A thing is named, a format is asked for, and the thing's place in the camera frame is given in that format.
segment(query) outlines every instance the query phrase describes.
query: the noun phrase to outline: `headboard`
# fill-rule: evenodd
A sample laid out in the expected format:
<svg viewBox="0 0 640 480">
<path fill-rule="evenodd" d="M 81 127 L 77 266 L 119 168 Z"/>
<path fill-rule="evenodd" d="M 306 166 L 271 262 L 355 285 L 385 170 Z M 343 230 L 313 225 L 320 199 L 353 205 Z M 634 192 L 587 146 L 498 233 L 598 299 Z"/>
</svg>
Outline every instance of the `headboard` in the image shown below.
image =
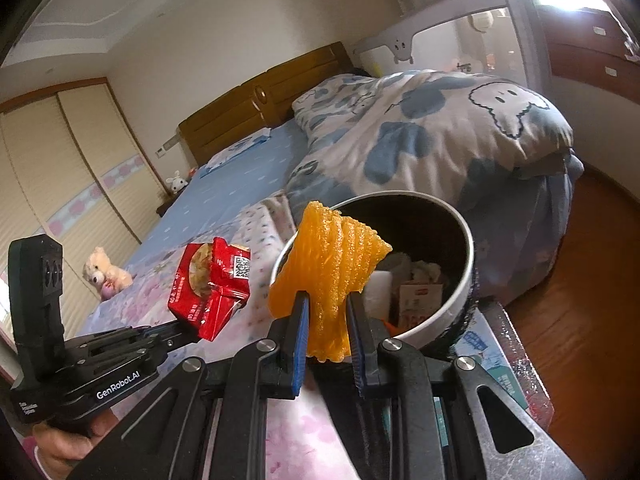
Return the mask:
<svg viewBox="0 0 640 480">
<path fill-rule="evenodd" d="M 210 102 L 180 123 L 180 135 L 202 166 L 217 152 L 260 128 L 280 126 L 293 117 L 295 99 L 328 77 L 352 70 L 341 43 L 317 48 Z"/>
</svg>

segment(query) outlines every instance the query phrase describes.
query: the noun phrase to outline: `wardrobe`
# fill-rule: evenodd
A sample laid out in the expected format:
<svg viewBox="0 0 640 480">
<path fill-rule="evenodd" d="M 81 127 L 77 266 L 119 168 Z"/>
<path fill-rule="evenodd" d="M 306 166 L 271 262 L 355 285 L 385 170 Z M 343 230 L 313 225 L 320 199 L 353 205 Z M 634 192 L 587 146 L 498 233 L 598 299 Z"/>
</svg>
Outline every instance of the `wardrobe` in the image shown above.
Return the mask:
<svg viewBox="0 0 640 480">
<path fill-rule="evenodd" d="M 77 335 L 100 301 L 82 278 L 96 246 L 124 266 L 158 222 L 166 189 L 108 83 L 53 92 L 0 113 L 0 333 L 12 345 L 7 253 L 46 233 L 63 246 L 62 321 Z"/>
</svg>

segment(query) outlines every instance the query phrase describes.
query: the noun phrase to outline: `qr code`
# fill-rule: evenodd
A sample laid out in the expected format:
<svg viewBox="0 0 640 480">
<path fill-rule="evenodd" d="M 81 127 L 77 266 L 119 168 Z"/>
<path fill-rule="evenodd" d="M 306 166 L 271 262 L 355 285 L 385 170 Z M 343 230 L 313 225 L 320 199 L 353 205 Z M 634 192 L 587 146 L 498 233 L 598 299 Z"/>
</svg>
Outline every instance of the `qr code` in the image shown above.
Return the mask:
<svg viewBox="0 0 640 480">
<path fill-rule="evenodd" d="M 234 278 L 249 279 L 249 258 L 234 256 Z"/>
</svg>

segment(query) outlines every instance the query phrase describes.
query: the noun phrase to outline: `wooden floor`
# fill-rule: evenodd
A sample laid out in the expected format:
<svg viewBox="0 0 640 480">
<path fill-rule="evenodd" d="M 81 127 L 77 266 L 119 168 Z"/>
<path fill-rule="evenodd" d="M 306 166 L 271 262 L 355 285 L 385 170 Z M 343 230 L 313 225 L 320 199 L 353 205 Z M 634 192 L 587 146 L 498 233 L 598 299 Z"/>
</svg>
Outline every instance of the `wooden floor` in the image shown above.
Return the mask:
<svg viewBox="0 0 640 480">
<path fill-rule="evenodd" d="M 556 268 L 507 311 L 556 409 L 552 437 L 589 480 L 626 478 L 640 457 L 640 206 L 581 177 Z"/>
</svg>

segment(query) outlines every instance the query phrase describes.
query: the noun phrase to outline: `bed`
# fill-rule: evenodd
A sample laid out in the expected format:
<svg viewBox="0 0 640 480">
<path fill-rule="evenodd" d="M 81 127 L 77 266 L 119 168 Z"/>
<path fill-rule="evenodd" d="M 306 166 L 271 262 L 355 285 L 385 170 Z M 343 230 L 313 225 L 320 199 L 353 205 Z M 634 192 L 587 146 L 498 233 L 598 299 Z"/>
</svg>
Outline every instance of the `bed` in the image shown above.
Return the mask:
<svg viewBox="0 0 640 480">
<path fill-rule="evenodd" d="M 518 140 L 502 135 L 496 137 L 499 142 L 487 145 L 511 153 L 514 146 L 526 144 L 526 150 L 511 153 L 510 162 L 494 164 L 478 156 L 469 162 L 462 155 L 452 156 L 454 150 L 443 144 L 443 139 L 464 128 L 469 135 L 484 130 L 469 118 L 461 118 L 461 107 L 471 105 L 455 99 L 469 98 L 480 86 L 508 82 L 425 71 L 373 79 L 354 72 L 344 47 L 331 44 L 251 79 L 183 121 L 182 137 L 202 167 L 130 260 L 127 267 L 136 275 L 134 284 L 101 303 L 82 331 L 173 319 L 166 302 L 184 246 L 222 236 L 252 250 L 249 303 L 213 342 L 200 342 L 171 354 L 161 373 L 189 355 L 209 361 L 230 357 L 267 333 L 271 322 L 266 307 L 269 274 L 295 231 L 305 201 L 319 199 L 333 205 L 349 194 L 398 187 L 397 175 L 409 170 L 417 177 L 407 181 L 407 186 L 432 189 L 449 198 L 468 221 L 476 241 L 477 294 L 508 302 L 548 275 L 566 228 L 574 182 L 582 173 L 582 165 L 571 151 L 571 132 L 564 119 L 554 116 L 548 124 L 555 133 L 547 135 L 548 124 L 541 118 L 548 116 L 532 116 L 531 124 L 542 125 L 536 134 L 520 117 L 516 122 L 517 128 L 524 128 L 520 135 L 530 134 L 535 142 L 527 144 L 525 137 Z M 507 86 L 499 88 L 512 91 Z M 421 98 L 424 89 L 429 89 L 430 103 L 436 105 L 420 116 L 421 112 L 412 112 L 406 103 L 416 95 Z M 416 90 L 417 94 L 407 97 Z M 539 96 L 527 98 L 535 101 Z M 476 95 L 481 104 L 482 99 Z M 536 106 L 530 106 L 532 110 L 556 113 L 552 107 L 544 108 L 546 101 L 540 99 Z M 447 112 L 447 102 L 454 105 L 453 115 Z M 497 121 L 498 112 L 488 112 L 484 105 L 476 108 L 470 109 L 473 114 L 484 114 L 478 116 L 482 121 Z M 415 129 L 431 131 L 434 124 L 450 121 L 450 116 L 457 122 L 447 127 L 447 135 L 431 135 L 428 142 L 412 136 Z M 384 124 L 395 125 L 388 135 L 383 135 L 383 129 L 389 128 Z M 212 155 L 263 127 L 271 128 L 271 137 L 265 142 L 213 171 L 204 166 Z M 382 144 L 371 140 L 374 135 L 370 132 L 378 130 L 378 140 L 385 139 Z M 462 152 L 479 150 L 482 142 L 474 142 L 478 146 Z M 380 157 L 387 160 L 380 153 L 396 144 L 403 147 L 403 153 L 389 159 L 386 166 L 368 163 Z M 446 171 L 444 167 L 433 171 L 430 157 L 446 162 Z M 450 164 L 456 158 L 459 163 Z M 525 159 L 535 164 L 518 163 Z M 389 164 L 396 176 L 380 169 Z M 460 164 L 466 167 L 464 174 L 460 174 Z M 455 199 L 451 193 L 457 193 Z M 126 413 L 147 391 L 144 388 L 118 404 L 116 414 Z M 310 375 L 296 402 L 270 401 L 266 460 L 267 476 L 273 479 L 358 478 Z"/>
</svg>

